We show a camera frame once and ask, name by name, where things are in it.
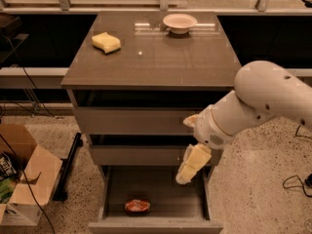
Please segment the concrete floor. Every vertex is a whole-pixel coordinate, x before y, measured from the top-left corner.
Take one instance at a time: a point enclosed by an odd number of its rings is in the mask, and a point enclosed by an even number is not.
[[[4,116],[3,124],[24,124],[43,147],[66,158],[79,129],[73,116]],[[212,220],[222,223],[221,234],[308,234],[304,220],[312,215],[311,199],[301,189],[286,190],[289,176],[306,179],[312,173],[312,140],[294,137],[297,125],[276,118],[238,134],[224,150],[210,188]],[[311,133],[300,131],[312,137]],[[96,221],[103,182],[88,144],[78,149],[69,182],[68,199],[51,201],[46,213],[56,233],[91,233]],[[37,227],[0,227],[1,234],[52,233],[42,216]]]

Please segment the open drawer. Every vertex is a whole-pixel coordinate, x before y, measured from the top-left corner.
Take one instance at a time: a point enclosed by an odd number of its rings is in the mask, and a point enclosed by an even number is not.
[[[176,183],[178,167],[113,166],[104,171],[102,206],[94,233],[205,233],[216,234],[222,225],[210,220],[207,168],[187,185]],[[128,215],[125,203],[148,199],[150,211]]]

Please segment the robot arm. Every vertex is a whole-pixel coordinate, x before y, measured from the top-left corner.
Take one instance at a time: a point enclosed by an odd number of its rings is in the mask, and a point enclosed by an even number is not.
[[[194,128],[199,144],[185,152],[177,182],[189,182],[199,171],[198,163],[206,165],[211,156],[203,156],[203,151],[211,154],[211,149],[222,149],[244,129],[275,116],[312,131],[312,89],[281,66],[269,61],[250,62],[238,71],[234,89],[216,104],[185,119],[185,124]]]

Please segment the tabletop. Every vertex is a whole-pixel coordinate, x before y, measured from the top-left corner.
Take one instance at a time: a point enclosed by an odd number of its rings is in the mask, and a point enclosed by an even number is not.
[[[241,67],[213,12],[187,12],[198,23],[176,35],[169,11],[100,12],[65,75],[66,89],[206,90],[233,87]],[[107,32],[121,41],[111,54],[93,46]]]

